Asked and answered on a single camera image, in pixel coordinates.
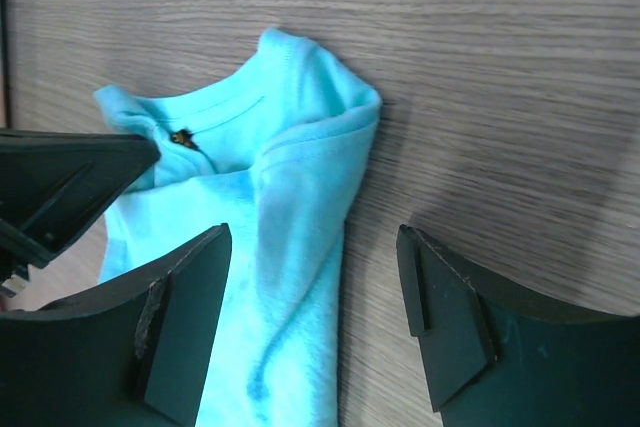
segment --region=wooden surface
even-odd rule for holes
[[[540,291],[640,312],[640,0],[11,0],[11,12],[21,128],[103,131],[94,89],[201,87],[268,26],[321,41],[380,89],[348,223],[346,426],[438,425],[408,337],[400,223]],[[90,285],[103,235],[21,305]]]

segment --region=black plastic part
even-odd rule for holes
[[[640,317],[542,295],[411,227],[397,247],[410,331],[445,427],[640,425]]]
[[[215,227],[40,311],[0,314],[0,425],[195,425],[230,256]]]
[[[0,129],[0,293],[64,252],[158,158],[135,135]]]

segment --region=garment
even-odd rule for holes
[[[107,211],[101,281],[220,223],[231,265],[197,425],[337,425],[344,221],[380,97],[315,42],[267,30],[231,77],[178,97],[96,92],[160,161]],[[196,149],[171,141],[186,129]]]

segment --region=folded shirt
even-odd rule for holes
[[[228,223],[200,427],[335,427],[344,221],[381,100],[315,42],[267,30],[235,74],[169,98],[95,94],[161,159],[107,211],[101,281]]]

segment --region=light blue t-shirt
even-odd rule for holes
[[[147,99],[96,92],[161,159],[107,211],[101,281],[228,223],[233,253],[197,425],[335,427],[344,221],[380,97],[315,42],[267,30],[231,77]],[[186,129],[197,150],[171,141]]]

